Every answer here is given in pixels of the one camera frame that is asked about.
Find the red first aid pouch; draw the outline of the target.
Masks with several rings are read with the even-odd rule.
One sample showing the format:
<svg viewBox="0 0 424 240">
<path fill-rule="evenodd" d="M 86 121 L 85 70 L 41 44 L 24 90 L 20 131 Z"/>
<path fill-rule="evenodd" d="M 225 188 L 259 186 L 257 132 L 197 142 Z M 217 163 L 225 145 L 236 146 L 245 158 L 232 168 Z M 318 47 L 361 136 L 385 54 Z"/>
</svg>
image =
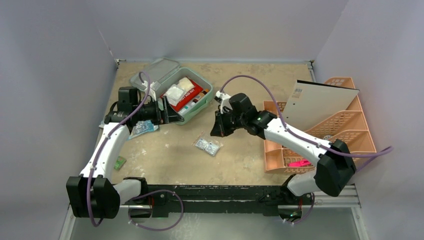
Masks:
<svg viewBox="0 0 424 240">
<path fill-rule="evenodd" d="M 193 81 L 192 79 L 190 79 L 192 81 L 192 83 L 194 84 L 194 88 L 191 89 L 189 92 L 186 92 L 186 94 L 184 95 L 184 97 L 180 100 L 180 102 L 178 103 L 177 106 L 173 106 L 171 105 L 171 107 L 175 110 L 175 111 L 180 111 L 180 109 L 185 106 L 187 103 L 189 103 L 189 101 L 191 101 L 196 95 L 198 95 L 201 91 L 203 91 L 204 89 L 197 84 L 195 81 Z"/>
</svg>

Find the brown bottle orange cap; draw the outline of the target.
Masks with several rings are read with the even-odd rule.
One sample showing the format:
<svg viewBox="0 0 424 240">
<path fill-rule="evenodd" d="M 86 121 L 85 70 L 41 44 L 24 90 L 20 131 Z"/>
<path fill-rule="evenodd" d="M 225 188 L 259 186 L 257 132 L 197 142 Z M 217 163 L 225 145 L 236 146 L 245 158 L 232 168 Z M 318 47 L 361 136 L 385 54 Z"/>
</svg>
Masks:
<svg viewBox="0 0 424 240">
<path fill-rule="evenodd" d="M 202 99 L 207 93 L 209 92 L 208 89 L 205 89 L 203 91 L 201 91 L 198 95 L 196 95 L 193 99 L 192 102 L 193 103 L 197 103 L 200 99 Z"/>
</svg>

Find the blue white plastic bag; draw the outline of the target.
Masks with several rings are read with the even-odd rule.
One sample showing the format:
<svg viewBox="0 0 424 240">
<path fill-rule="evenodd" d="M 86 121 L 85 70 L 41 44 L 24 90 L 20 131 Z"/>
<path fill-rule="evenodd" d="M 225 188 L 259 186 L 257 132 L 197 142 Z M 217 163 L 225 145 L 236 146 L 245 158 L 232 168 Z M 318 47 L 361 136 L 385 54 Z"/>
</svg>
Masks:
<svg viewBox="0 0 424 240">
<path fill-rule="evenodd" d="M 138 121 L 137 124 L 133 127 L 128 140 L 134 139 L 145 133 L 154 132 L 159 129 L 158 125 L 154 125 L 150 120 Z"/>
</svg>

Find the clear bag alcohol wipes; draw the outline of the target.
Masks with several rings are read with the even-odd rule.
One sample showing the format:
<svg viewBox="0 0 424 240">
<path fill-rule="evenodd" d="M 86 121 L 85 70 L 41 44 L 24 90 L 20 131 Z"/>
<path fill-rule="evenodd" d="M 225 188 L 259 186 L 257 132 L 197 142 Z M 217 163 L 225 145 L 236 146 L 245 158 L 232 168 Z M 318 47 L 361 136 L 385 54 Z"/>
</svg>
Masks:
<svg viewBox="0 0 424 240">
<path fill-rule="evenodd" d="M 224 146 L 223 142 L 217 137 L 210 136 L 208 132 L 204 131 L 196 137 L 192 145 L 212 157 L 215 157 Z"/>
</svg>

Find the white gauze pad packet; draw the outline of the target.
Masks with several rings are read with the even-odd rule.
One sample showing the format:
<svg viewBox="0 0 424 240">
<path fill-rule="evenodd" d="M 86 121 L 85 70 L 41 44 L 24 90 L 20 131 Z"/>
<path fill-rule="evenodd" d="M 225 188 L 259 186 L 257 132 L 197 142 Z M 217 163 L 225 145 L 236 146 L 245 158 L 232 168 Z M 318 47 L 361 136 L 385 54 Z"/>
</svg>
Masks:
<svg viewBox="0 0 424 240">
<path fill-rule="evenodd" d="M 164 93 L 168 102 L 172 106 L 177 106 L 181 99 L 184 97 L 186 92 L 179 88 L 176 84 L 173 84 L 169 89 Z"/>
</svg>

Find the white plastic bottle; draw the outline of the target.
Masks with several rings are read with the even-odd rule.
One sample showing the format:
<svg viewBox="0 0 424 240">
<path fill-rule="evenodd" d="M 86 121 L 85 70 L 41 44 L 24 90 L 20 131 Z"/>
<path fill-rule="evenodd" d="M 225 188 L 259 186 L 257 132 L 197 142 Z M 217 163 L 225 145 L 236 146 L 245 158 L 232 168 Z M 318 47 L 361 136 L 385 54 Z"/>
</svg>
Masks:
<svg viewBox="0 0 424 240">
<path fill-rule="evenodd" d="M 194 105 L 195 105 L 196 103 L 195 102 L 189 102 L 189 103 L 187 103 L 186 105 L 184 105 L 180 110 L 179 110 L 179 114 L 181 115 L 181 116 L 184 116 L 184 115 L 186 115 L 193 107 L 194 107 Z"/>
</svg>

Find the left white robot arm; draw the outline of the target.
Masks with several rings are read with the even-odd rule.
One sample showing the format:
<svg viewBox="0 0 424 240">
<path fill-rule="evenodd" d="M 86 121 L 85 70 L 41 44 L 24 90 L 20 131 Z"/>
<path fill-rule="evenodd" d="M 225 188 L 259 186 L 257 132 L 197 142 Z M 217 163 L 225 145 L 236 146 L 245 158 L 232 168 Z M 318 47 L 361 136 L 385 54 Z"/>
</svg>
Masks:
<svg viewBox="0 0 424 240">
<path fill-rule="evenodd" d="M 104 118 L 103 132 L 87 165 L 78 176 L 66 182 L 73 214 L 78 218 L 113 219 L 121 205 L 132 200 L 138 205 L 149 199 L 148 184 L 143 177 L 126 177 L 112 184 L 110 177 L 124 143 L 136 124 L 149 121 L 155 126 L 183 122 L 164 96 L 148 100 L 132 86 L 118 90 L 118 100 Z"/>
</svg>

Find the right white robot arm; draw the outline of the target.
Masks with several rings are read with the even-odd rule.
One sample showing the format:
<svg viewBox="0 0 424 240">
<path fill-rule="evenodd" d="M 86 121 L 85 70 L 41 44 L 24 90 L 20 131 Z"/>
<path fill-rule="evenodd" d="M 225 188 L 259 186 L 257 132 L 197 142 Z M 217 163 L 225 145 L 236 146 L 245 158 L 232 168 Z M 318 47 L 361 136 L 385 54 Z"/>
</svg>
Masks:
<svg viewBox="0 0 424 240">
<path fill-rule="evenodd" d="M 317 191 L 337 197 L 356 172 L 345 142 L 318 139 L 284 125 L 272 112 L 258 111 L 244 93 L 230 96 L 218 91 L 214 99 L 219 106 L 210 132 L 212 137 L 227 137 L 244 129 L 250 135 L 294 151 L 315 167 L 314 171 L 292 175 L 282 184 L 280 196 L 284 202 L 292 204 L 300 196 Z"/>
</svg>

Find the beige gauze packet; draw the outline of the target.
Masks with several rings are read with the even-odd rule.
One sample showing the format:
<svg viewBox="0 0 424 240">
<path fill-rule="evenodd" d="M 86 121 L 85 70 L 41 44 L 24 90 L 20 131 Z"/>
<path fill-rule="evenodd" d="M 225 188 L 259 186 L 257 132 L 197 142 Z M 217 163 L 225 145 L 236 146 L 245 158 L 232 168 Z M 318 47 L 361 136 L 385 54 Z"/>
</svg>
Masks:
<svg viewBox="0 0 424 240">
<path fill-rule="evenodd" d="M 187 77 L 180 79 L 177 83 L 177 86 L 180 89 L 182 89 L 185 93 L 189 92 L 191 89 L 195 87 L 193 82 Z"/>
</svg>

